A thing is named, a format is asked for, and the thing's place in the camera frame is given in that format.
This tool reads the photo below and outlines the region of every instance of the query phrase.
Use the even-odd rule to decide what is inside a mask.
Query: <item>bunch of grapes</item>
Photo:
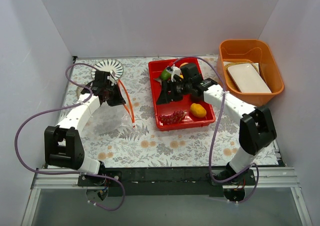
[[[171,125],[180,123],[185,118],[185,112],[183,110],[175,111],[171,115],[161,115],[159,116],[160,122],[163,123],[163,125]]]

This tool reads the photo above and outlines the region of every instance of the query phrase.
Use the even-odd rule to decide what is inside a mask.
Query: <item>striped plate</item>
[[[95,68],[99,69],[100,71],[110,72],[111,70],[115,73],[115,80],[119,80],[122,74],[124,73],[124,66],[122,63],[116,59],[104,59],[102,61],[97,62],[94,65]],[[95,78],[95,69],[91,69],[91,76]]]

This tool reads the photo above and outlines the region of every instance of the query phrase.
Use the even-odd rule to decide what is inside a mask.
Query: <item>yellow bell pepper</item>
[[[204,118],[207,115],[207,111],[205,110],[205,108],[197,103],[192,103],[190,112],[193,114],[193,116],[198,118]]]

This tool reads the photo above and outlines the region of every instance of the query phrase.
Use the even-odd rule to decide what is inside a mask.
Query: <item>floral tablecloth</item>
[[[216,64],[218,57],[203,57]],[[107,167],[158,167],[158,166],[207,166],[209,148],[216,123],[208,127],[191,128],[160,132],[156,127],[155,114],[150,89],[148,62],[172,59],[125,58],[117,59],[124,66],[121,78],[130,95],[136,119],[136,128],[119,127],[100,135],[83,136],[82,143],[86,153],[101,160]],[[99,60],[77,60],[77,63],[94,65]],[[213,70],[199,61],[204,78],[217,79]],[[92,81],[91,69],[76,66],[72,79],[86,84]],[[80,88],[69,84],[64,105],[74,104],[79,96]],[[219,110],[213,108],[218,116]],[[68,111],[60,115],[60,120]],[[226,165],[239,148],[239,127],[227,115],[223,115],[213,149],[212,165]],[[256,158],[257,164],[278,164],[274,148],[265,148]]]

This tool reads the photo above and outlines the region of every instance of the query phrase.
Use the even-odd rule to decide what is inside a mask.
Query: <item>red tray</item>
[[[155,81],[154,78],[158,78],[161,72],[166,67],[168,67],[170,63],[173,63],[175,60],[176,59],[149,62],[149,75],[150,75],[150,84],[151,84],[151,92],[152,92],[156,126],[159,128],[160,131],[208,126],[210,123],[213,123],[216,120],[212,106],[206,102],[198,102],[205,108],[206,117],[196,118],[190,113],[190,106],[193,103],[193,101],[190,99],[190,95],[184,95],[183,100],[178,102],[170,102],[169,104],[156,105],[156,101],[161,92],[161,84]],[[183,59],[179,61],[176,64],[176,66],[180,67],[180,65],[185,62],[195,63],[196,67],[201,72],[198,60],[194,58]],[[172,124],[172,125],[163,125],[159,121],[160,115],[170,115],[176,110],[184,110],[186,112],[185,119],[182,122],[177,124]]]

